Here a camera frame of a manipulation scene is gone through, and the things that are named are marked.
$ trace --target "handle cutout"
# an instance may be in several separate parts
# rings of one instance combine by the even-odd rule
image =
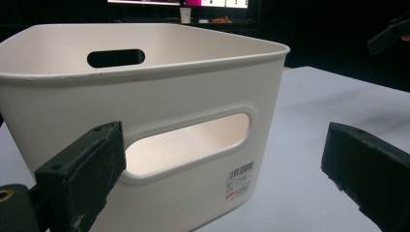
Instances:
[[[93,51],[87,56],[88,64],[97,69],[139,65],[144,60],[145,53],[140,49]]]
[[[142,138],[126,151],[127,170],[145,175],[213,155],[243,141],[249,124],[239,113]]]

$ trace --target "storage bin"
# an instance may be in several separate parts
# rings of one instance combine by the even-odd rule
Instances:
[[[287,52],[176,24],[34,26],[0,44],[0,111],[32,173],[121,121],[127,170],[92,231],[187,231],[253,192]]]

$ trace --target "computer monitor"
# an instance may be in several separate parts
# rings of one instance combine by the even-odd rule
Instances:
[[[108,0],[108,3],[140,4],[153,6],[180,6],[180,0]]]
[[[219,7],[247,9],[249,0],[185,0],[187,7]]]

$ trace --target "black object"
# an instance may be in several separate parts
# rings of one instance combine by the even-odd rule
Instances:
[[[391,20],[390,26],[371,38],[367,42],[367,48],[370,55],[376,55],[380,51],[395,44],[402,36],[410,34],[410,12],[401,17]]]
[[[410,231],[409,154],[366,131],[331,123],[322,170],[382,231]]]
[[[36,170],[29,191],[0,188],[0,231],[88,231],[125,168],[121,123],[89,130]]]
[[[118,22],[125,23],[181,23],[179,17],[124,17]]]

